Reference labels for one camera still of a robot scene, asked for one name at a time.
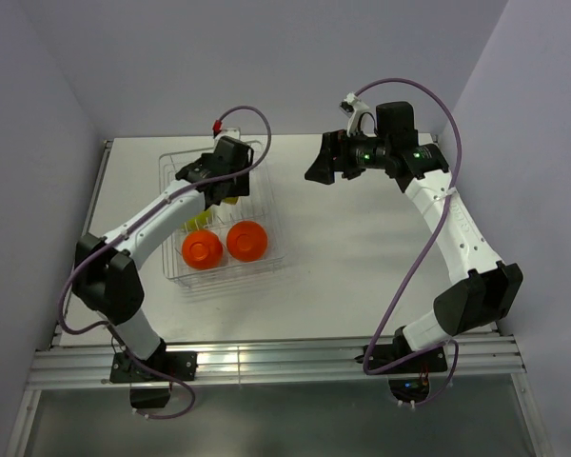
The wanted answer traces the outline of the orange bowl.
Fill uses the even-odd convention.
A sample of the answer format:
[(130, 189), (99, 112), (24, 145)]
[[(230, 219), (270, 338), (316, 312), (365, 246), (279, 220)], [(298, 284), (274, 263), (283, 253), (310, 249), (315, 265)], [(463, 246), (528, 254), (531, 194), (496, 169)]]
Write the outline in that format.
[(265, 229), (256, 222), (242, 221), (235, 224), (226, 236), (229, 254), (241, 262), (254, 262), (266, 253), (268, 237)]
[(181, 254), (184, 262), (189, 267), (205, 270), (217, 268), (220, 265), (224, 249), (215, 233), (200, 229), (190, 233), (185, 238)]

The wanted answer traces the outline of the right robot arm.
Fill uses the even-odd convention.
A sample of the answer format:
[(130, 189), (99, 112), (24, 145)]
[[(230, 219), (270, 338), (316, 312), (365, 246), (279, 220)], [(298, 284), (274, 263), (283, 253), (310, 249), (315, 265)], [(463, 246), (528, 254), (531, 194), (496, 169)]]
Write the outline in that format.
[(506, 264), (482, 236), (439, 147), (420, 144), (409, 103), (371, 109), (350, 93), (341, 108), (349, 117), (346, 129), (323, 134), (305, 179), (331, 185), (337, 173), (351, 180), (368, 169), (384, 171), (432, 231), (451, 282), (427, 314), (397, 332), (394, 363), (411, 371), (424, 361), (426, 348), (506, 317), (522, 284), (522, 271)]

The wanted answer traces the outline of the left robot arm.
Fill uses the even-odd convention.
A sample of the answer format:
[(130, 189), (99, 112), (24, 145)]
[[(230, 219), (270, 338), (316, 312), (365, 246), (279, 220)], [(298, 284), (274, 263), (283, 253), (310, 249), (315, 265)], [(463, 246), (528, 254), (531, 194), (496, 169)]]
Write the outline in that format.
[(142, 310), (145, 298), (139, 270), (150, 254), (184, 222), (230, 197), (249, 195), (253, 147), (222, 136), (211, 152), (175, 172), (166, 189), (132, 219), (76, 245), (71, 291), (104, 317), (132, 354), (132, 369), (155, 380), (167, 367), (167, 346)]

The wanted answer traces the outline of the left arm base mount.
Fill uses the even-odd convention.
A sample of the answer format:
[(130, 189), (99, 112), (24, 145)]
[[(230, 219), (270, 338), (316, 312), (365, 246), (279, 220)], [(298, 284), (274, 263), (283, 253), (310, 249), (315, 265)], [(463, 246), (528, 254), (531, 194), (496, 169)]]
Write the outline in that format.
[[(164, 365), (155, 370), (182, 381), (193, 381), (197, 368), (197, 355), (195, 351), (169, 351), (165, 354)], [(163, 378), (137, 367), (124, 352), (117, 352), (113, 356), (109, 381), (112, 384), (136, 384), (159, 382), (163, 381)]]

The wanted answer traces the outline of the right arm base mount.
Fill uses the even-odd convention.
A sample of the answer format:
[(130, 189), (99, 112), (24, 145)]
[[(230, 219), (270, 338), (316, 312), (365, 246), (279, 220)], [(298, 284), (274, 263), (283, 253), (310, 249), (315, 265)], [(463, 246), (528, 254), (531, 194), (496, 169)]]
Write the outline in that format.
[(448, 363), (442, 346), (398, 354), (395, 344), (380, 344), (369, 356), (368, 370), (372, 375), (443, 373), (447, 372)]

